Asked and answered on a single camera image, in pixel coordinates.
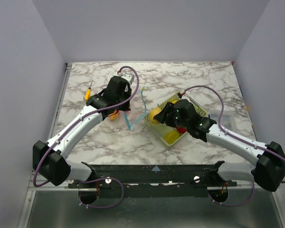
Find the yellow toy pear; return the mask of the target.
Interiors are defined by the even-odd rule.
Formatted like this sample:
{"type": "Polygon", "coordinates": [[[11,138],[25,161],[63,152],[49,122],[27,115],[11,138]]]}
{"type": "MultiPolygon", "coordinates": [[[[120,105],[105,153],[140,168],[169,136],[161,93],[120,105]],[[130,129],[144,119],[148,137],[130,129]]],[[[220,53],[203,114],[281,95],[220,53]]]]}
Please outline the yellow toy pear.
{"type": "Polygon", "coordinates": [[[154,124],[154,125],[160,124],[160,122],[155,119],[155,116],[156,116],[157,114],[159,114],[161,111],[162,111],[162,110],[161,110],[160,107],[156,107],[156,108],[154,108],[153,110],[150,111],[149,119],[150,119],[150,122],[151,122],[152,124],[154,124]]]}

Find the clear zip top bag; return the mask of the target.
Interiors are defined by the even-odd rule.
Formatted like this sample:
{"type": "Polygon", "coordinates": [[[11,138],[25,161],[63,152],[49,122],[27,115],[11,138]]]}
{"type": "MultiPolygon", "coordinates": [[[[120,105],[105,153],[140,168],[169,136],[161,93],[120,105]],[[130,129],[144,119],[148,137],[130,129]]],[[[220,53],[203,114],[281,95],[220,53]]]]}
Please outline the clear zip top bag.
{"type": "Polygon", "coordinates": [[[127,112],[119,111],[119,118],[113,122],[119,123],[121,126],[126,126],[128,130],[132,130],[134,125],[141,121],[147,113],[147,102],[144,97],[146,89],[145,86],[139,86],[138,92],[130,101],[131,110],[127,112]]]}

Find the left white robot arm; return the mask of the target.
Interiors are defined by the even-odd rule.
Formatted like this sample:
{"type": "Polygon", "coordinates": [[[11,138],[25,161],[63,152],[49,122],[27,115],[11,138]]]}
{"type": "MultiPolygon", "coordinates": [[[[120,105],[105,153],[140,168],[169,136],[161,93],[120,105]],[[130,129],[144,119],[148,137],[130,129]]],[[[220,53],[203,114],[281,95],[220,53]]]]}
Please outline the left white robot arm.
{"type": "Polygon", "coordinates": [[[68,162],[74,147],[95,126],[115,111],[129,111],[130,100],[137,92],[131,89],[135,77],[124,74],[113,76],[105,89],[92,95],[83,109],[62,131],[46,142],[33,145],[33,170],[55,186],[66,180],[80,181],[90,188],[96,176],[91,166],[85,163],[68,162]]]}

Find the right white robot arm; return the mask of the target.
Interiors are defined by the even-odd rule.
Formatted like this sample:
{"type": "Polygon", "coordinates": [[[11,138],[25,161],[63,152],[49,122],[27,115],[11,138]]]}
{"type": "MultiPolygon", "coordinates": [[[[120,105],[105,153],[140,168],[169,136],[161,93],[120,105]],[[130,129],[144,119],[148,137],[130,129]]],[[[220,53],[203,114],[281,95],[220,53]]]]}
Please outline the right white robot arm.
{"type": "Polygon", "coordinates": [[[225,181],[255,182],[263,189],[275,192],[285,177],[285,154],[276,142],[257,142],[221,127],[216,121],[201,116],[186,99],[168,102],[163,109],[156,108],[150,114],[154,124],[184,128],[193,138],[223,147],[247,163],[224,162],[218,170],[209,174],[209,181],[220,186],[225,181]]]}

